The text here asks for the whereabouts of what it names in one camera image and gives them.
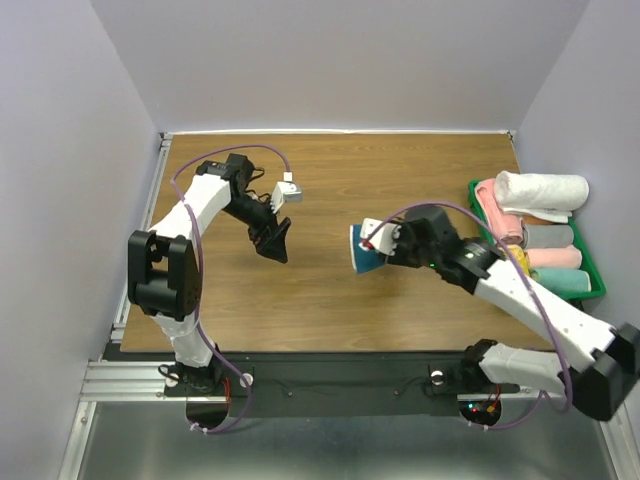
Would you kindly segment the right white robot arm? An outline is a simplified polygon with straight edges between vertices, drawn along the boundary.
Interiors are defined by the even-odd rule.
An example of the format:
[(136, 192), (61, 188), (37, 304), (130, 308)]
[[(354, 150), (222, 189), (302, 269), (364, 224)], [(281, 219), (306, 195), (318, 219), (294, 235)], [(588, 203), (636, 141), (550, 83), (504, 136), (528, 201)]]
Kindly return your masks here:
[(405, 216), (393, 215), (364, 238), (392, 264), (434, 270), (554, 347), (544, 353), (480, 341), (460, 366), (466, 387), (532, 387), (564, 395), (587, 417), (609, 421), (638, 383), (637, 327), (615, 327), (586, 314), (524, 274), (506, 248), (480, 237), (460, 237), (442, 206), (411, 205)]

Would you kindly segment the teal and cream Doraemon towel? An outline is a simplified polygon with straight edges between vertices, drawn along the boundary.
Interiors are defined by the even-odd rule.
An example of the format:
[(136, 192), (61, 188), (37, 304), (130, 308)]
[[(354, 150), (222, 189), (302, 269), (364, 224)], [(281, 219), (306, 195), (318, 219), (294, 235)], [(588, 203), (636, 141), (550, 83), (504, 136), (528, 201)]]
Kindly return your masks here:
[(349, 230), (351, 264), (356, 274), (369, 273), (385, 265), (375, 250), (366, 249), (361, 245), (361, 229), (361, 224), (352, 224)]

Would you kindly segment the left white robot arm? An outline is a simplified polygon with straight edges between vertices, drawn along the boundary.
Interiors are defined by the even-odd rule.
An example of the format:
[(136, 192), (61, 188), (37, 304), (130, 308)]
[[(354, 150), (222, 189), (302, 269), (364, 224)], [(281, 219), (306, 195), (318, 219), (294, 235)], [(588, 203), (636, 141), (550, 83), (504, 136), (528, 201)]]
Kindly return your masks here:
[(128, 299), (161, 328), (175, 354), (174, 365), (159, 372), (168, 386), (184, 385), (201, 395), (215, 392), (228, 368), (200, 321), (204, 233), (224, 212), (246, 226), (258, 255), (285, 264), (291, 221), (278, 214), (285, 203), (301, 198), (291, 169), (285, 169), (272, 193), (250, 190), (263, 168), (235, 147), (226, 152), (223, 162), (209, 154), (194, 160), (189, 188), (159, 222), (134, 231), (127, 246)]

